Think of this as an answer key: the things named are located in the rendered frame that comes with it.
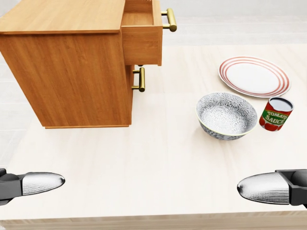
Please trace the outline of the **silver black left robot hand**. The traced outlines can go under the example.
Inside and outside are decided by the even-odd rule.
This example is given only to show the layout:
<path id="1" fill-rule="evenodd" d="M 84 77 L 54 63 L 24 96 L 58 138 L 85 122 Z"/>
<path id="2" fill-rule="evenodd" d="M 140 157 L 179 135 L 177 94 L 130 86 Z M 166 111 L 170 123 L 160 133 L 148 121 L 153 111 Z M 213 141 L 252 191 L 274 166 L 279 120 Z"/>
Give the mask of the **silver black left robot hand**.
<path id="1" fill-rule="evenodd" d="M 0 168 L 0 206 L 16 197 L 36 195 L 61 187 L 65 178 L 52 172 L 7 173 Z"/>

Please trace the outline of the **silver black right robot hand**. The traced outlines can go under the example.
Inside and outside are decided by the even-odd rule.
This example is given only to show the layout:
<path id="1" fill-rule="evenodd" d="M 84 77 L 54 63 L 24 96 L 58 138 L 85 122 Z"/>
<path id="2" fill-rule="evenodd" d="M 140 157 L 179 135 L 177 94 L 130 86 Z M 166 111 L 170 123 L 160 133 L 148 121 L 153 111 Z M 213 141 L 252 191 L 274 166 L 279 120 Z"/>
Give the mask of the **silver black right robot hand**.
<path id="1" fill-rule="evenodd" d="M 303 205 L 307 209 L 307 169 L 276 170 L 247 177 L 237 184 L 245 199 L 275 205 Z"/>

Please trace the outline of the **wooden cabinet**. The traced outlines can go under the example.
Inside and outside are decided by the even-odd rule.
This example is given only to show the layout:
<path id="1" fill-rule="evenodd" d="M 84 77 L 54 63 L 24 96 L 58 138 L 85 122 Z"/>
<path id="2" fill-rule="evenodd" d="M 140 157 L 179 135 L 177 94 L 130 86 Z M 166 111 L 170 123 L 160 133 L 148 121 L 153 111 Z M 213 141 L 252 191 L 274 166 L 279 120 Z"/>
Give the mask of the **wooden cabinet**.
<path id="1" fill-rule="evenodd" d="M 42 126 L 127 127 L 125 0 L 21 0 L 0 52 Z"/>

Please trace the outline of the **open wooden drawer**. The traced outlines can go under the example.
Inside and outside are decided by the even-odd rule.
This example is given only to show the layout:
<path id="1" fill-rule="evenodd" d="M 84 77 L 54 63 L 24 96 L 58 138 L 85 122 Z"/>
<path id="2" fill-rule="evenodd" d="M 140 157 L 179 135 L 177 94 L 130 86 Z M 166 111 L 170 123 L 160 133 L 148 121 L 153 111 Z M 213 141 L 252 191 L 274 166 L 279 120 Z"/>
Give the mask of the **open wooden drawer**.
<path id="1" fill-rule="evenodd" d="M 121 32 L 126 65 L 162 65 L 159 0 L 126 0 Z"/>

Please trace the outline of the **grey patterned bowl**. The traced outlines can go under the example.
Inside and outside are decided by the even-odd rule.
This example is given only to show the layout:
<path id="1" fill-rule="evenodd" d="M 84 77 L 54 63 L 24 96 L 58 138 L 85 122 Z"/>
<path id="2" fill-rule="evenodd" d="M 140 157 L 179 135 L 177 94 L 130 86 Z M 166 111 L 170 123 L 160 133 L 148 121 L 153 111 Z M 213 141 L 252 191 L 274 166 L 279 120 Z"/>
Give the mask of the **grey patterned bowl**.
<path id="1" fill-rule="evenodd" d="M 244 98 L 227 92 L 213 92 L 196 104 L 201 128 L 219 140 L 236 140 L 251 132 L 258 121 L 255 108 Z"/>

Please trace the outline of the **closed wooden drawer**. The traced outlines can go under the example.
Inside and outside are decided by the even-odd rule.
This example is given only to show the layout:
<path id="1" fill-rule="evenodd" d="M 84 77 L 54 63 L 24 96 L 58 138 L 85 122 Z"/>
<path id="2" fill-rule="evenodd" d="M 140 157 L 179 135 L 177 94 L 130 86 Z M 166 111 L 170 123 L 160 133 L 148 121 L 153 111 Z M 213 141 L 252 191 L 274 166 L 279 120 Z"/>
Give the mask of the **closed wooden drawer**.
<path id="1" fill-rule="evenodd" d="M 133 82 L 134 82 L 134 65 L 126 65 L 126 80 L 127 80 L 127 100 L 128 100 L 128 121 L 129 125 L 131 125 L 132 120 L 132 99 L 133 99 Z"/>

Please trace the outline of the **white plate with red rings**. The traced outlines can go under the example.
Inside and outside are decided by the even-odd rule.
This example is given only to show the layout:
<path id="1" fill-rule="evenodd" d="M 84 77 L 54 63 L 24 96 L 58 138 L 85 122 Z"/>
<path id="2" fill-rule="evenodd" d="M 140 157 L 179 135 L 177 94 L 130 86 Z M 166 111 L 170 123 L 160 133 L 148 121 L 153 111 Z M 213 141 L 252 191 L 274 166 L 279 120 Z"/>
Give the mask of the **white plate with red rings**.
<path id="1" fill-rule="evenodd" d="M 281 67 L 258 57 L 228 58 L 221 63 L 218 75 L 231 89 L 257 98 L 281 96 L 291 88 L 290 78 Z"/>

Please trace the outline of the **tomato sauce tin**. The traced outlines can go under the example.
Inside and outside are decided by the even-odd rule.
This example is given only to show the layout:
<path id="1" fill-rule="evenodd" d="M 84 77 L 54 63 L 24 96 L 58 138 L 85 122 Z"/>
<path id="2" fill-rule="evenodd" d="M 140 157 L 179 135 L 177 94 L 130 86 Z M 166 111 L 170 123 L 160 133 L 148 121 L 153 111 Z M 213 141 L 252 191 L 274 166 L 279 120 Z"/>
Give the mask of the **tomato sauce tin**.
<path id="1" fill-rule="evenodd" d="M 279 131 L 293 109 L 294 105 L 291 101 L 283 97 L 272 97 L 268 100 L 262 112 L 259 124 L 268 131 Z"/>

